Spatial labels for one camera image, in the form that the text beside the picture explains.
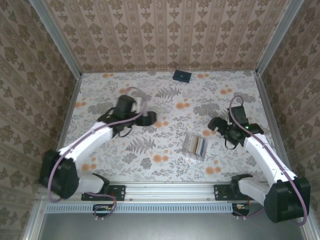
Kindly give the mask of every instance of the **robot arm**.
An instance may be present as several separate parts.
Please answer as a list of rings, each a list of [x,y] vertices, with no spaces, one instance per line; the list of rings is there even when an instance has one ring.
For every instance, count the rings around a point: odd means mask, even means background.
[[[245,195],[259,202],[264,206],[269,219],[274,222],[281,222],[304,216],[301,202],[294,191],[288,178],[290,178],[305,203],[309,213],[310,204],[310,184],[304,178],[298,178],[277,156],[269,145],[266,136],[261,127],[254,123],[249,124],[246,118],[243,106],[232,107],[233,116],[242,127],[251,132],[255,137],[263,142],[261,144],[256,138],[239,128],[232,120],[229,109],[229,124],[220,117],[213,118],[208,127],[211,130],[216,128],[218,133],[222,134],[225,143],[229,142],[236,147],[238,144],[253,156],[261,170],[263,171],[267,182],[259,182],[250,174],[241,174],[233,176],[230,182],[230,188],[235,196]],[[271,157],[267,148],[276,158],[278,164]]]
[[[50,186],[52,192],[62,199],[68,199],[77,193],[106,194],[109,189],[109,180],[98,174],[79,170],[90,153],[120,134],[125,127],[150,126],[156,122],[155,112],[148,111],[144,115],[139,113],[140,104],[140,98],[120,96],[116,107],[100,116],[93,127],[80,138],[58,151],[47,151],[43,157],[39,182],[48,187],[53,168],[61,160],[53,173]]]

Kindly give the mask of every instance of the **table surface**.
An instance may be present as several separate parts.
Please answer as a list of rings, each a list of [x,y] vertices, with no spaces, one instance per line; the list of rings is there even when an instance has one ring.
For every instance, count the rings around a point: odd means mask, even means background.
[[[249,173],[265,177],[253,157],[240,145],[229,150],[215,131],[208,129],[213,117],[228,119],[227,107],[242,95],[250,123],[258,123],[270,144],[272,137],[251,71],[192,72],[189,83],[172,79],[173,72],[85,73],[82,76],[65,145],[90,129],[127,87],[138,87],[148,100],[148,111],[157,122],[134,126],[123,138],[114,137],[90,154],[81,171],[98,173],[112,182],[218,182]],[[137,90],[128,95],[141,97]],[[204,161],[184,157],[186,132],[205,137]]]

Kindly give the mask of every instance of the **patterned wallpaper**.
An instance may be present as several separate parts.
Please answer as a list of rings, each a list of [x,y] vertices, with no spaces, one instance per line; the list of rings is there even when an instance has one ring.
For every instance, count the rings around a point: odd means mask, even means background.
[[[83,72],[254,69],[289,0],[44,0]]]
[[[75,79],[27,0],[0,1],[0,239],[23,234]]]
[[[263,80],[292,169],[311,183],[320,223],[320,1],[305,0]]]

